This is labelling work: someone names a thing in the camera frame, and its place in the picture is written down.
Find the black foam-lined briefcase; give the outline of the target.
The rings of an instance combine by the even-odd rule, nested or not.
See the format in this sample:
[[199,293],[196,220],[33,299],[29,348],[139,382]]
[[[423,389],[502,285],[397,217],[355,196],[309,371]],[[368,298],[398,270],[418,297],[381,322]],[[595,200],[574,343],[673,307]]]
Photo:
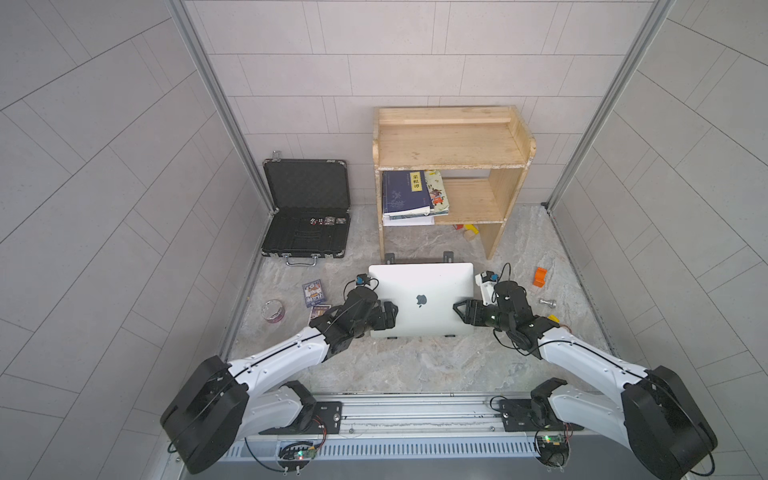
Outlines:
[[[264,257],[288,266],[314,266],[345,256],[351,197],[347,163],[333,159],[266,159],[275,212],[261,245]],[[310,225],[310,218],[345,217],[345,225]]]

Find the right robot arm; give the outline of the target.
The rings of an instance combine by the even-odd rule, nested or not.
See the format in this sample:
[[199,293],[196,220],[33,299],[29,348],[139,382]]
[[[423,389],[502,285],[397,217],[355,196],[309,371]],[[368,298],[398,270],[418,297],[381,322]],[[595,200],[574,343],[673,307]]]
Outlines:
[[648,369],[579,339],[552,318],[534,314],[514,281],[493,286],[488,300],[454,304],[466,324],[507,336],[512,348],[559,366],[596,388],[589,394],[552,378],[531,393],[535,423],[576,424],[633,452],[658,479],[682,479],[712,460],[718,439],[680,376]]

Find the silver laptop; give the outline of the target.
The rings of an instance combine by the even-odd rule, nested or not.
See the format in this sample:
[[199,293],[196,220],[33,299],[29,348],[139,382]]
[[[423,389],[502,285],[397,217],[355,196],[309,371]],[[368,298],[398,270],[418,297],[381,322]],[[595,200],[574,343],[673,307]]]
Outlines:
[[474,332],[453,310],[457,302],[474,297],[471,263],[372,265],[369,275],[379,281],[380,300],[398,308],[395,326],[373,330],[374,338],[462,336]]

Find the left green circuit board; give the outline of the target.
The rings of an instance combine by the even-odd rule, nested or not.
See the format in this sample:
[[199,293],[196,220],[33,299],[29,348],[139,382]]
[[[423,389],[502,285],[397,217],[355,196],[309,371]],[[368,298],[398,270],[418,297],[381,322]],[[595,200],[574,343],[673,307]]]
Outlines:
[[282,447],[278,459],[285,462],[305,462],[317,456],[319,447],[308,441],[299,441]]

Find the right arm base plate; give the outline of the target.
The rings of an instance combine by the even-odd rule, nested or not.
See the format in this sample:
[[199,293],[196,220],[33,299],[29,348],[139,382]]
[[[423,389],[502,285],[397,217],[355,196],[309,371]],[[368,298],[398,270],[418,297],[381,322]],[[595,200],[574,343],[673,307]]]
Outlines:
[[505,432],[564,431],[565,425],[549,407],[531,399],[498,400],[493,409],[501,416]]

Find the green circuit board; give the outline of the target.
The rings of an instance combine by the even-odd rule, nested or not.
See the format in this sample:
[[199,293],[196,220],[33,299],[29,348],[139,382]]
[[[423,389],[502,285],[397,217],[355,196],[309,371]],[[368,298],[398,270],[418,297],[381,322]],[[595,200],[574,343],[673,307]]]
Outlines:
[[548,459],[567,457],[570,454],[569,440],[564,434],[544,433],[536,437],[540,457]]
[[282,447],[278,459],[285,462],[305,462],[317,456],[319,447],[308,441],[299,441]]

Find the purple card box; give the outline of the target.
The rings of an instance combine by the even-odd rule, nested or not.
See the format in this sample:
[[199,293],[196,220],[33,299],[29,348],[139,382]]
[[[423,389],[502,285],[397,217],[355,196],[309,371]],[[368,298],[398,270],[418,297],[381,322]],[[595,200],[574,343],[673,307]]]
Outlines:
[[328,304],[317,304],[311,307],[309,321],[312,321],[322,315],[326,314],[332,308]]

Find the blue book yellow label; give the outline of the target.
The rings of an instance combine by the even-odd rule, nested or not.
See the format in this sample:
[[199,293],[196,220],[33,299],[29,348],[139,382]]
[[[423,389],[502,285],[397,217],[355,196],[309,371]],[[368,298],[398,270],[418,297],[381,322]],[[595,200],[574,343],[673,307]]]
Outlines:
[[382,198],[385,217],[427,215],[432,207],[424,172],[421,170],[384,171]]

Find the black folding laptop stand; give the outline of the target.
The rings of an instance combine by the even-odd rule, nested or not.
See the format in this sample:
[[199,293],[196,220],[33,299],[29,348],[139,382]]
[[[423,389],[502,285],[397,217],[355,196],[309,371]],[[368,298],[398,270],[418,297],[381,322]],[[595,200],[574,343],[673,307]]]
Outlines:
[[385,265],[395,264],[435,264],[435,263],[453,263],[455,260],[453,251],[443,251],[440,257],[398,257],[395,253],[388,252],[384,255]]

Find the clear pink tape roll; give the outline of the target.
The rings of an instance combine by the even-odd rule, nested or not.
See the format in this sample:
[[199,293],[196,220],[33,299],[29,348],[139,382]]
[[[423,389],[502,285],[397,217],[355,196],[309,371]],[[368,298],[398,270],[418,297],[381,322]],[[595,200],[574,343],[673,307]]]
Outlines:
[[261,315],[264,321],[269,324],[279,323],[285,315],[284,305],[277,299],[268,300],[262,306]]

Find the right green circuit board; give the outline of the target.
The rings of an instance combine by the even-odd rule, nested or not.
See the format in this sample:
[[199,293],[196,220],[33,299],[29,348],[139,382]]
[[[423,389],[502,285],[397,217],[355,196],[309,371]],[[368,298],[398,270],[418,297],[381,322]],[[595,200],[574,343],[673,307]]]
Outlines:
[[544,433],[536,437],[540,457],[548,459],[567,457],[570,454],[569,440],[564,434]]

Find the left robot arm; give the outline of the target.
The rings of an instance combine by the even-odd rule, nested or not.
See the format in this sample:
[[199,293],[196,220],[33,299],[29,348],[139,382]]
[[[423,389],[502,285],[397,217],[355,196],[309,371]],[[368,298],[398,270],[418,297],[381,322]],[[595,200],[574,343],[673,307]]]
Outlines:
[[203,360],[163,412],[160,424],[191,474],[214,465],[238,440],[270,429],[303,432],[316,401],[294,375],[345,351],[369,331],[396,325],[397,306],[358,286],[344,304],[312,319],[298,334],[231,362]]

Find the red yellow toy under shelf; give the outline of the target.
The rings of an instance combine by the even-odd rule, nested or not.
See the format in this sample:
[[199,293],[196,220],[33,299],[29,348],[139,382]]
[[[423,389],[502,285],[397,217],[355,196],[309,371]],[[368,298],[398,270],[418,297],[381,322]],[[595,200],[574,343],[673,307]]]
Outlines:
[[461,231],[463,236],[471,239],[479,235],[479,230],[475,225],[472,224],[456,224],[454,226],[454,229],[457,231]]

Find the orange plastic block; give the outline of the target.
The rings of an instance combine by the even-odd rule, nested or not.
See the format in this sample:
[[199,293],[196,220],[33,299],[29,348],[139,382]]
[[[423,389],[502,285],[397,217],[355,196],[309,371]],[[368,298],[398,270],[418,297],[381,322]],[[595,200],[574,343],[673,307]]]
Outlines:
[[547,274],[548,270],[545,268],[538,267],[534,274],[534,279],[532,284],[535,287],[543,288],[546,285],[547,282]]

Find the wooden shelf unit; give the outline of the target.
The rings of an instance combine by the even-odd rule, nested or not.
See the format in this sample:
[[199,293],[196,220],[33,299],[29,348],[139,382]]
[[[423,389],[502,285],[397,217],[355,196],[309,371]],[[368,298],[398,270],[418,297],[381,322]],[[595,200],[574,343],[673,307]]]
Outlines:
[[376,108],[372,158],[377,213],[384,171],[487,170],[485,178],[445,178],[449,213],[437,225],[477,227],[487,259],[502,239],[536,155],[537,143],[514,106]]

